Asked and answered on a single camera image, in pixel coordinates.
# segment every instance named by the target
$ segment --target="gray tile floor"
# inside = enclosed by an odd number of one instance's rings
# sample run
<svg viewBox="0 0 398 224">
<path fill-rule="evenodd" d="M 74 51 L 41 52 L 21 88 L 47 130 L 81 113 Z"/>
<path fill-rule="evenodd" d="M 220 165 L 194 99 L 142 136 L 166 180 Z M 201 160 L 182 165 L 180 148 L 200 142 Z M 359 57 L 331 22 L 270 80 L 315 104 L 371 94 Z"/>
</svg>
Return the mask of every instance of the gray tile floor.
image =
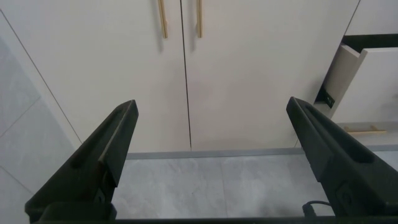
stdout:
<svg viewBox="0 0 398 224">
<path fill-rule="evenodd" d="M 304 155 L 130 160 L 113 197 L 117 218 L 299 217 L 310 200 L 327 201 Z"/>
</svg>

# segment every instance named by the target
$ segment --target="floor tile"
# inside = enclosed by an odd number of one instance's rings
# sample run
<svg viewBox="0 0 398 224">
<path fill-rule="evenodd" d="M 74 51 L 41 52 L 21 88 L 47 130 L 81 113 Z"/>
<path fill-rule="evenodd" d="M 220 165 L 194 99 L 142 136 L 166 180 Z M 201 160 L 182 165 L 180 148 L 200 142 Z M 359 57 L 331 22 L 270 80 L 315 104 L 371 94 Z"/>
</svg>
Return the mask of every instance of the floor tile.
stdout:
<svg viewBox="0 0 398 224">
<path fill-rule="evenodd" d="M 0 136 L 39 97 L 18 61 L 0 39 Z"/>
<path fill-rule="evenodd" d="M 32 194 L 0 167 L 0 223 L 29 223 L 24 211 Z"/>
<path fill-rule="evenodd" d="M 221 161 L 229 217 L 302 217 L 302 205 L 327 201 L 304 155 L 230 157 Z M 315 205 L 317 215 L 334 215 Z"/>
<path fill-rule="evenodd" d="M 126 161 L 117 218 L 225 217 L 219 158 Z"/>
<path fill-rule="evenodd" d="M 38 191 L 73 152 L 42 100 L 0 138 L 0 166 L 31 192 Z"/>
</svg>

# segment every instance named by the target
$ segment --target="drawer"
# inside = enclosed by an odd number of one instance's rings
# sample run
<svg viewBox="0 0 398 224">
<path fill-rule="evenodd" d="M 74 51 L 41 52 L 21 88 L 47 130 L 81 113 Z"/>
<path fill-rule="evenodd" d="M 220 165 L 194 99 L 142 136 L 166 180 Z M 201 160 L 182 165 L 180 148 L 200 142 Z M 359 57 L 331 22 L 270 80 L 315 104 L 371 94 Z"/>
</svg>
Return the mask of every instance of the drawer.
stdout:
<svg viewBox="0 0 398 224">
<path fill-rule="evenodd" d="M 398 145 L 398 122 L 338 123 L 337 125 L 364 146 Z M 295 147 L 301 147 L 300 141 Z"/>
<path fill-rule="evenodd" d="M 335 123 L 398 121 L 398 35 L 344 37 L 323 86 Z"/>
<path fill-rule="evenodd" d="M 361 0 L 345 35 L 398 34 L 397 0 Z"/>
</svg>

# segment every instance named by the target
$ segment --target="open drawer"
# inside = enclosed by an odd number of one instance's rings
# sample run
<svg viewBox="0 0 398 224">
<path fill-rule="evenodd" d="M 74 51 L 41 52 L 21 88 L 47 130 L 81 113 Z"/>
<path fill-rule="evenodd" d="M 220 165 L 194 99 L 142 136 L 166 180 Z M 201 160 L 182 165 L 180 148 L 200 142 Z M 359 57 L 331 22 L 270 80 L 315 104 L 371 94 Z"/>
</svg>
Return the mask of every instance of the open drawer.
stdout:
<svg viewBox="0 0 398 224">
<path fill-rule="evenodd" d="M 316 107 L 353 135 L 361 134 L 358 140 L 370 145 L 366 136 L 377 134 L 386 144 L 398 144 L 397 34 L 344 37 L 323 89 L 329 107 Z"/>
</svg>

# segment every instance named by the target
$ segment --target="cabinet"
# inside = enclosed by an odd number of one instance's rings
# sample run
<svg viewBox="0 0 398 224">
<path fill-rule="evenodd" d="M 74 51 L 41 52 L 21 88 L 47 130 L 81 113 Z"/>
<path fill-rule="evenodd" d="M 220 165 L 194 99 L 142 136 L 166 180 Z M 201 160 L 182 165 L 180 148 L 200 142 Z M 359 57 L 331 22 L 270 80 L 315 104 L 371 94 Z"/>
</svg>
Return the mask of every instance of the cabinet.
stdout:
<svg viewBox="0 0 398 224">
<path fill-rule="evenodd" d="M 364 145 L 398 144 L 397 61 L 397 34 L 346 36 L 326 76 L 325 114 Z"/>
<path fill-rule="evenodd" d="M 84 141 L 120 103 L 139 120 L 129 152 L 189 151 L 180 2 L 1 0 L 0 8 Z"/>
<path fill-rule="evenodd" d="M 182 1 L 192 150 L 294 147 L 291 96 L 314 102 L 358 4 Z"/>
<path fill-rule="evenodd" d="M 82 141 L 134 98 L 129 152 L 170 152 L 294 147 L 286 104 L 314 102 L 358 1 L 165 0 L 167 39 L 155 0 L 0 7 Z"/>
<path fill-rule="evenodd" d="M 398 34 L 398 1 L 361 0 L 346 35 Z"/>
</svg>

